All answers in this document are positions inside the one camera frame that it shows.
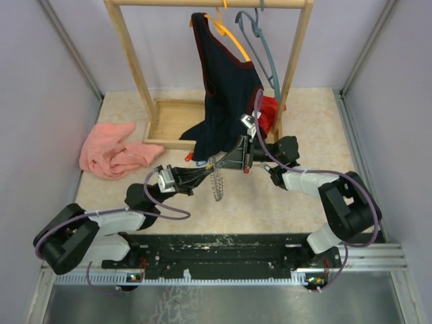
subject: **wooden rack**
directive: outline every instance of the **wooden rack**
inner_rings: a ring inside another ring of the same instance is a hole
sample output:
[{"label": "wooden rack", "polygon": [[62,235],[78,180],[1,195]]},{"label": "wooden rack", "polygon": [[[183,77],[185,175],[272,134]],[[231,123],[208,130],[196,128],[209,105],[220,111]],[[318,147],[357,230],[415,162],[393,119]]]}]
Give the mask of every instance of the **wooden rack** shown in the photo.
[{"label": "wooden rack", "polygon": [[[148,125],[144,142],[160,144],[166,149],[193,150],[194,140],[179,140],[184,131],[204,120],[204,100],[157,99],[152,100],[142,73],[128,28],[120,9],[121,5],[164,6],[164,7],[223,7],[223,0],[104,0],[115,31],[129,61],[136,86],[146,107]],[[297,30],[292,44],[290,59],[281,88],[281,102],[268,142],[281,138],[281,117],[296,70],[304,35],[314,0],[265,0],[266,8],[300,9]],[[228,7],[260,8],[260,0],[228,0]]]}]

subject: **gray wall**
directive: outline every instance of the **gray wall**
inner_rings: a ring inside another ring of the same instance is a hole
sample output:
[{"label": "gray wall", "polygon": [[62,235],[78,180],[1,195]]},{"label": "gray wall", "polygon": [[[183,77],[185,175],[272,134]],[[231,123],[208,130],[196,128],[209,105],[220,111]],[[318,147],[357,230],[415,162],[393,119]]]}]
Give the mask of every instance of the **gray wall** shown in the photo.
[{"label": "gray wall", "polygon": [[32,240],[72,197],[98,103],[36,1],[0,2],[0,323],[22,323]]},{"label": "gray wall", "polygon": [[[386,2],[315,1],[294,86],[341,88]],[[103,1],[51,0],[51,3],[101,90],[134,90],[135,83]],[[217,15],[213,8],[124,7],[126,23],[149,87],[203,87],[194,36],[189,28],[190,14],[195,11]],[[234,23],[238,9],[225,12],[222,8],[222,12],[226,26],[248,50]],[[297,20],[297,10],[266,9],[260,16],[260,26],[281,79]],[[253,37],[249,24],[246,29]],[[239,55],[229,40],[223,42]],[[265,57],[260,42],[255,44],[261,56]]]},{"label": "gray wall", "polygon": [[391,238],[432,321],[432,2],[400,1],[348,104]]}]

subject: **robotic arm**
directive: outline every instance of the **robotic arm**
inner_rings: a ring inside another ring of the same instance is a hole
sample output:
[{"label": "robotic arm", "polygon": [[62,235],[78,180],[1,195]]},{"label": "robotic arm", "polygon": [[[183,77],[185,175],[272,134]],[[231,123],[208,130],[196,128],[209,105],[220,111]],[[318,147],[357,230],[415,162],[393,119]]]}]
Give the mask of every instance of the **robotic arm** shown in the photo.
[{"label": "robotic arm", "polygon": [[[248,173],[253,162],[271,162],[254,138],[257,130],[253,121],[251,116],[242,117],[248,134],[241,136],[236,147],[216,165],[194,169],[170,165],[163,169],[159,166],[156,169],[157,184],[146,185],[153,199],[144,193],[142,184],[132,184],[125,199],[130,209],[103,215],[104,212],[97,211],[87,213],[77,204],[68,205],[34,239],[36,255],[46,260],[58,275],[89,261],[121,261],[133,267],[140,256],[140,247],[126,232],[152,226],[158,217],[162,217],[157,209],[159,203],[176,194],[192,196],[193,190],[215,168]],[[274,144],[266,144],[266,147],[284,165],[294,170],[306,170],[297,163],[300,155],[295,136],[285,136]],[[320,198],[323,203],[327,223],[302,243],[302,262],[311,262],[317,255],[374,224],[365,197],[346,179],[328,174],[288,171],[280,166],[266,165],[265,169],[272,182],[281,189],[300,191]],[[347,175],[366,190],[357,173],[348,172]],[[373,204],[381,219],[378,206],[375,202]]]}]

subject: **black garment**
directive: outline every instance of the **black garment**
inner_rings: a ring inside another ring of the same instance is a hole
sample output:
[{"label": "black garment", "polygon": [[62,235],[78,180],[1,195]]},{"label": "black garment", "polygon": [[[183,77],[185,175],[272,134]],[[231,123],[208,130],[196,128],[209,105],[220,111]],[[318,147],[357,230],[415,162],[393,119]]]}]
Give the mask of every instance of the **black garment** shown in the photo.
[{"label": "black garment", "polygon": [[205,86],[205,119],[186,130],[180,140],[195,140],[194,161],[230,151],[247,129],[240,121],[251,114],[263,85],[254,64],[240,62],[210,32],[205,13],[192,14],[192,26]]}]

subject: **pink towel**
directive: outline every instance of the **pink towel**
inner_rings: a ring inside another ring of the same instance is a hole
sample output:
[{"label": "pink towel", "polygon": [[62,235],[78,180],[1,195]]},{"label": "pink towel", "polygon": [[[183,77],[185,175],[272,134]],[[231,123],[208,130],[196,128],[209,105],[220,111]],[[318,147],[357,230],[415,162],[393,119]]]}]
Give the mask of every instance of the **pink towel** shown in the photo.
[{"label": "pink towel", "polygon": [[81,150],[81,170],[90,171],[100,178],[116,180],[141,165],[150,165],[164,148],[141,142],[125,145],[124,139],[134,130],[135,122],[94,125]]}]

